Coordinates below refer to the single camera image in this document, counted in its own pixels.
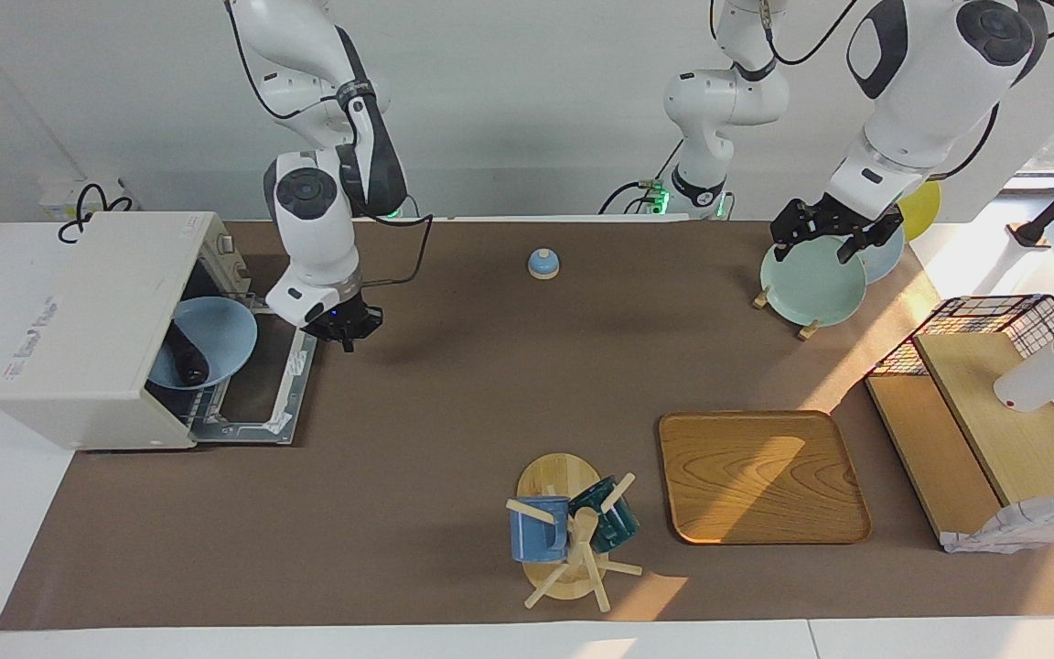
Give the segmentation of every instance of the white cloth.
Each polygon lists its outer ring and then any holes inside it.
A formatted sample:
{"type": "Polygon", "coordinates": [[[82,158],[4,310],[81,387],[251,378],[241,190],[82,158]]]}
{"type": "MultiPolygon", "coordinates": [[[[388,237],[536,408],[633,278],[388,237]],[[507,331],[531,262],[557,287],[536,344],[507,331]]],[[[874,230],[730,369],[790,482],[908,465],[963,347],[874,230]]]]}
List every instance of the white cloth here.
{"type": "Polygon", "coordinates": [[[1054,496],[1030,498],[1003,508],[977,534],[941,534],[942,549],[1014,554],[1054,543],[1054,496]]]}

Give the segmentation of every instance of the wire basket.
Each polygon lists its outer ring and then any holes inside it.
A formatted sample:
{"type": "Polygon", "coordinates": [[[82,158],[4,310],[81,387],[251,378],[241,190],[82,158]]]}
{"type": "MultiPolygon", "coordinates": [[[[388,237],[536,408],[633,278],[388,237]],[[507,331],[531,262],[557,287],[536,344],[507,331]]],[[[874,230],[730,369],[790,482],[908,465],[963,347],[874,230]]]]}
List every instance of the wire basket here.
{"type": "Polygon", "coordinates": [[[1054,338],[1054,296],[965,296],[944,301],[890,355],[878,362],[870,375],[929,375],[925,363],[913,346],[914,336],[993,332],[1011,337],[1023,357],[1042,349],[1054,338]]]}

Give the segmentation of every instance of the white table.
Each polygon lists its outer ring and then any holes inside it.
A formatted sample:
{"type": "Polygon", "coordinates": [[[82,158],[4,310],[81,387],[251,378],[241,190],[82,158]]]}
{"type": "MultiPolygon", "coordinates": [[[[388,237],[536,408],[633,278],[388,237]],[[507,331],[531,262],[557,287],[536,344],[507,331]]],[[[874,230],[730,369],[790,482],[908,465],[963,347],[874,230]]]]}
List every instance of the white table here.
{"type": "MultiPolygon", "coordinates": [[[[54,225],[0,225],[0,370],[74,247],[54,225]]],[[[0,412],[0,610],[72,454],[0,412]]],[[[1054,618],[915,621],[565,622],[456,627],[95,629],[0,634],[0,656],[481,656],[642,659],[1054,656],[1054,618]]]]}

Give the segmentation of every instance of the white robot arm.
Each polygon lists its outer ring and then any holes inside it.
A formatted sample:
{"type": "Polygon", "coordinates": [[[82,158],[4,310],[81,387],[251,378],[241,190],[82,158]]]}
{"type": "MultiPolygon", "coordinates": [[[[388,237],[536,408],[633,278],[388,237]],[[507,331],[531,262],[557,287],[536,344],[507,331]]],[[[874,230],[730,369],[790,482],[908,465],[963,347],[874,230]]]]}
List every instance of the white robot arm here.
{"type": "Polygon", "coordinates": [[[848,236],[841,263],[882,246],[886,213],[945,161],[951,148],[1036,65],[1047,42],[1040,0],[882,0],[848,46],[875,110],[817,205],[794,199],[773,222],[775,255],[819,236],[848,236]]]}
{"type": "MultiPolygon", "coordinates": [[[[735,144],[721,131],[770,123],[787,111],[787,80],[775,67],[759,4],[726,0],[721,7],[718,46],[733,59],[729,70],[684,73],[665,88],[665,114],[685,138],[681,159],[662,180],[669,192],[666,212],[714,214],[735,157],[735,144]]],[[[787,0],[770,1],[769,11],[774,18],[785,16],[787,0]]]]}
{"type": "Polygon", "coordinates": [[[252,78],[264,109],[314,147],[280,155],[264,176],[268,209],[291,259],[267,304],[305,332],[352,351],[385,317],[360,295],[351,218],[388,214],[406,199],[405,175],[376,89],[348,33],[331,20],[327,1],[223,1],[239,53],[245,38],[262,58],[284,67],[252,78]],[[294,86],[297,78],[304,82],[294,86]],[[267,99],[305,104],[280,114],[267,99]],[[336,130],[344,117],[350,141],[336,130]]]}

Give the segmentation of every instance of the power outlet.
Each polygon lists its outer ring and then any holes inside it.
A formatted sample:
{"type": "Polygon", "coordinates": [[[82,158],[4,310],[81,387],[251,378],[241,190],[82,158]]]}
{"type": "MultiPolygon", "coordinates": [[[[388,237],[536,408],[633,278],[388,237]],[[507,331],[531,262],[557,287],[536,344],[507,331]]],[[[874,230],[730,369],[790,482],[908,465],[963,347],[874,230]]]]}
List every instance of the power outlet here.
{"type": "MultiPolygon", "coordinates": [[[[80,199],[80,192],[85,185],[99,183],[104,189],[104,196],[109,201],[116,201],[121,197],[133,199],[133,209],[137,210],[139,205],[133,196],[133,192],[126,191],[124,183],[120,179],[101,180],[53,180],[43,185],[43,196],[38,199],[38,205],[42,206],[43,212],[52,221],[72,221],[76,218],[76,201],[80,199]]],[[[101,212],[104,205],[100,200],[100,195],[95,191],[90,191],[84,196],[83,213],[101,212]]]]}

